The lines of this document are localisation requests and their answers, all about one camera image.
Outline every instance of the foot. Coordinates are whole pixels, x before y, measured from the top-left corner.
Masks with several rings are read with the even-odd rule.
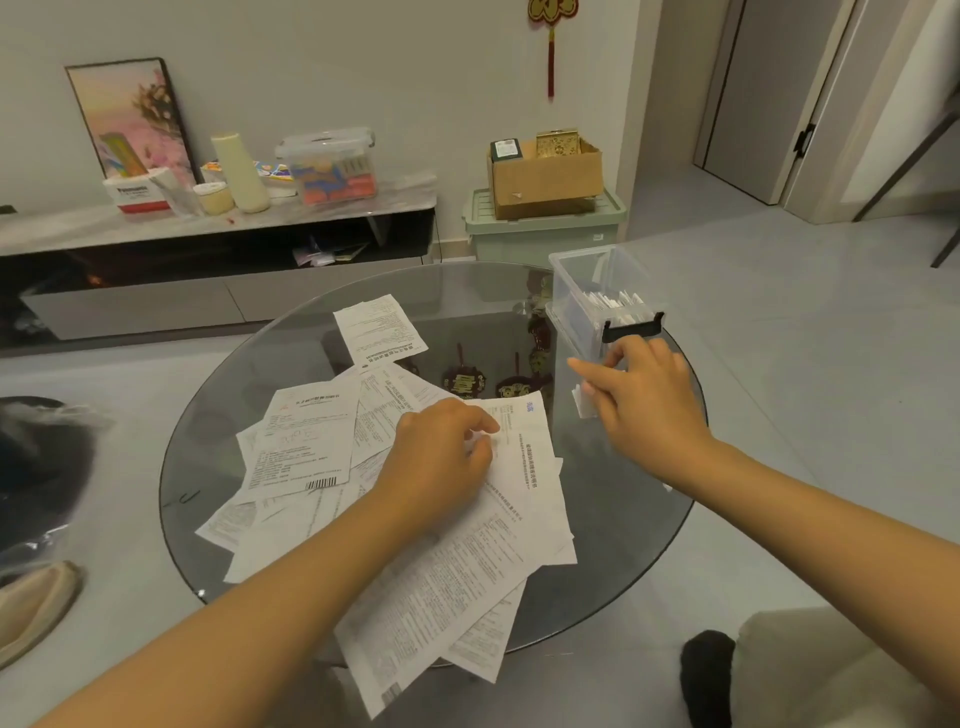
[[[723,632],[701,632],[680,655],[680,688],[693,728],[731,728],[730,675],[734,642]]]

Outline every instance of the round table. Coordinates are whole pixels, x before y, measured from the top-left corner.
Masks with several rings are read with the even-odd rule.
[[[486,375],[481,397],[490,398],[498,381],[516,374],[517,359],[520,373],[531,374],[528,325],[539,318],[551,283],[549,271],[513,263],[408,268],[323,294],[241,345],[186,407],[163,463],[163,533],[194,593],[210,601],[229,589],[223,577],[231,554],[195,531],[243,480],[235,433],[262,418],[277,389],[331,379],[351,364],[334,311],[393,294],[429,347],[412,357],[420,376],[441,384],[443,372],[459,364],[459,345],[467,365]],[[573,351],[550,330],[549,419],[554,451],[564,459],[561,482],[579,563],[530,577],[510,650],[563,632],[623,594],[660,558],[692,504],[617,454],[598,420],[580,419],[570,394],[577,377],[565,363]],[[663,338],[679,351],[668,333]],[[703,403],[695,377],[694,386]],[[549,388],[545,393],[551,399]]]

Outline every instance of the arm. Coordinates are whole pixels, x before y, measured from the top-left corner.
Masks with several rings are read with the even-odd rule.
[[[261,726],[352,601],[405,547],[483,484],[496,432],[479,407],[444,400],[400,420],[374,487],[269,567],[59,705],[42,728]]]
[[[628,371],[612,369],[626,358]],[[714,440],[684,358],[632,336],[576,359],[613,444],[746,533],[960,710],[960,546]]]

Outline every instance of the forearm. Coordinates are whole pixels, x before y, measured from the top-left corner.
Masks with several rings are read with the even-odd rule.
[[[416,536],[392,503],[375,493],[105,673],[38,726],[262,725],[350,603]]]
[[[769,550],[960,710],[960,546],[722,444],[677,487]]]

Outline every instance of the framed picture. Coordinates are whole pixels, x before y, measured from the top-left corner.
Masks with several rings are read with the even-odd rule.
[[[104,176],[169,167],[186,186],[200,178],[163,59],[66,68]]]

